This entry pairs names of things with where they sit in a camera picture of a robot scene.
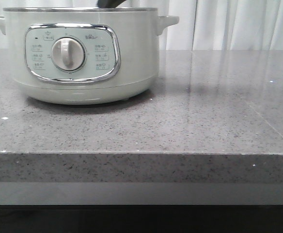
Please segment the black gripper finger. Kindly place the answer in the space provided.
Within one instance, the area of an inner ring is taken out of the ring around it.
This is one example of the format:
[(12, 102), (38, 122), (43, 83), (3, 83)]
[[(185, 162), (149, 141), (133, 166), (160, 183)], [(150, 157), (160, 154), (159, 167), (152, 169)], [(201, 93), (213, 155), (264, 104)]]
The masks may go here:
[(98, 8), (116, 8), (125, 0), (98, 0), (96, 5)]

